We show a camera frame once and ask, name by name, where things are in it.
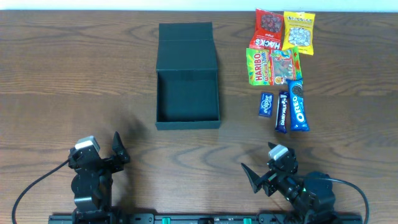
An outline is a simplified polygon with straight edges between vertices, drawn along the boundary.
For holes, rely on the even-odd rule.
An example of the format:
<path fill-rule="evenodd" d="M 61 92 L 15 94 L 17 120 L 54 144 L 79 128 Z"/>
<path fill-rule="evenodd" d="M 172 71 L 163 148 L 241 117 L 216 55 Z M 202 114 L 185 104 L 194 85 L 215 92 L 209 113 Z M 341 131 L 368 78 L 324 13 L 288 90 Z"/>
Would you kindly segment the dark green gift box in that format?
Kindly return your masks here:
<path fill-rule="evenodd" d="M 158 130 L 218 129 L 218 62 L 210 22 L 160 24 Z"/>

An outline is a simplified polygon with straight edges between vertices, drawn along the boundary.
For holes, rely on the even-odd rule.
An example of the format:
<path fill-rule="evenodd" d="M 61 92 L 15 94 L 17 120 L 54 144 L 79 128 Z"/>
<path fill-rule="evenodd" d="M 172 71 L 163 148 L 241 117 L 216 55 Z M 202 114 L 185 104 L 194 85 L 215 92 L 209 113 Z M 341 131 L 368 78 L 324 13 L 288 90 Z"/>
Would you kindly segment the red Hacks candy bag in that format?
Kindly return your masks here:
<path fill-rule="evenodd" d="M 283 26 L 283 15 L 256 9 L 256 24 L 249 48 L 281 50 Z"/>

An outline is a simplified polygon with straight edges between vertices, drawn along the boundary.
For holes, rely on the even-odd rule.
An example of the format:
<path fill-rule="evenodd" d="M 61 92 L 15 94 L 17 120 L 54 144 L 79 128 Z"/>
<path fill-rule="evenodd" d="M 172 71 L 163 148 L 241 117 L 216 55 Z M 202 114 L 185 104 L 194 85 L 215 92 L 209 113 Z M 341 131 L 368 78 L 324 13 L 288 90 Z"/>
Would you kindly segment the blue Oreo pack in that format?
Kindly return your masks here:
<path fill-rule="evenodd" d="M 303 80 L 287 80 L 290 103 L 290 130 L 309 131 L 303 99 Z"/>

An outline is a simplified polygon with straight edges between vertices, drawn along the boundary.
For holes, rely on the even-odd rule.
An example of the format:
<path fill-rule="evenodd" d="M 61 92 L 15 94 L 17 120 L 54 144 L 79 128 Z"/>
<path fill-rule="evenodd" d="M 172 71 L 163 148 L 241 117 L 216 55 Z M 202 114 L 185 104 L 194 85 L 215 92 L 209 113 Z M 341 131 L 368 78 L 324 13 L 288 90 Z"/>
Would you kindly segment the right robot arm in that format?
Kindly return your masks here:
<path fill-rule="evenodd" d="M 290 202 L 294 211 L 287 215 L 287 223 L 342 223 L 335 213 L 336 197 L 329 176 L 311 172 L 297 175 L 298 162 L 294 149 L 268 143 L 269 171 L 260 176 L 247 165 L 241 164 L 254 193 L 263 190 L 270 197 L 279 192 Z"/>

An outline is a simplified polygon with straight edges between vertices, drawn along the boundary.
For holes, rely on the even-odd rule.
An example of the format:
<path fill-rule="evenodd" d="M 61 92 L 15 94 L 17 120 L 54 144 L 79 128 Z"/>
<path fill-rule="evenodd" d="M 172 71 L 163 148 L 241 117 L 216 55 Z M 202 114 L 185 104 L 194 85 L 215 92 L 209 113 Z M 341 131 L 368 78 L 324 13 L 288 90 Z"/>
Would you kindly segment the yellow candy bag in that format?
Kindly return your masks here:
<path fill-rule="evenodd" d="M 313 28 L 315 14 L 284 12 L 285 34 L 282 50 L 297 47 L 301 54 L 313 55 Z"/>

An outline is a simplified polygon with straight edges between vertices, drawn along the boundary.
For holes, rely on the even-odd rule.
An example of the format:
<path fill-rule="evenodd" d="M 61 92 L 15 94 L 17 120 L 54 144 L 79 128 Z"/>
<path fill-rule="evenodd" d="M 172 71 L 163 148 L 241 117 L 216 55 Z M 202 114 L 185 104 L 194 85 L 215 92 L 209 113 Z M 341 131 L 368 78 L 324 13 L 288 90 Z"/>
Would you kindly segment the blue Eclipse mints box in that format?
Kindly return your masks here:
<path fill-rule="evenodd" d="M 262 92 L 259 105 L 259 116 L 271 117 L 273 111 L 274 95 L 272 93 Z"/>

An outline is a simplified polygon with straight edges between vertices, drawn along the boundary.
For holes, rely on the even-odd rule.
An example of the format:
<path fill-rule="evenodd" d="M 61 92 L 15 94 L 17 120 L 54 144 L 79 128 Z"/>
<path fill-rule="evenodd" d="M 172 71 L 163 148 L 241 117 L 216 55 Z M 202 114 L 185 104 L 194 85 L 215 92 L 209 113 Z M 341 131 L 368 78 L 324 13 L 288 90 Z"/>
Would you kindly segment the purple Dairy Milk bar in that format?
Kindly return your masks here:
<path fill-rule="evenodd" d="M 286 134 L 286 115 L 288 107 L 289 95 L 286 91 L 280 91 L 278 97 L 277 119 L 275 123 L 275 130 L 277 132 Z"/>

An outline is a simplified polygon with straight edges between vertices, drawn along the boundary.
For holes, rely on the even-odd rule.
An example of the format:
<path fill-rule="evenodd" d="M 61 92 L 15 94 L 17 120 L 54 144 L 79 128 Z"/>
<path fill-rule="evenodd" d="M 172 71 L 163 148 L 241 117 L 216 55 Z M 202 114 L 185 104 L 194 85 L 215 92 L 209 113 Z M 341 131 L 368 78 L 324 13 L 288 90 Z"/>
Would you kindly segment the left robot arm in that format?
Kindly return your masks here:
<path fill-rule="evenodd" d="M 73 223 L 129 223 L 128 215 L 111 203 L 112 174 L 124 170 L 131 159 L 118 132 L 112 150 L 112 156 L 102 159 L 94 136 L 78 140 L 70 149 L 68 166 L 76 172 L 71 183 L 76 205 Z"/>

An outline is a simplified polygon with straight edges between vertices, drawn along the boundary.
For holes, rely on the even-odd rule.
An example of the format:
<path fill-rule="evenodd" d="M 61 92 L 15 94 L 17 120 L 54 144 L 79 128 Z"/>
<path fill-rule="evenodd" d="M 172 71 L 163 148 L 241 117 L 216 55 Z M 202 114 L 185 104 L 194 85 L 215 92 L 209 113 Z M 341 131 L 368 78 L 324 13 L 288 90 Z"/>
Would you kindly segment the green Haribo worms bag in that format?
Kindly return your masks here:
<path fill-rule="evenodd" d="M 249 84 L 253 86 L 284 85 L 287 80 L 302 78 L 299 50 L 246 49 Z"/>

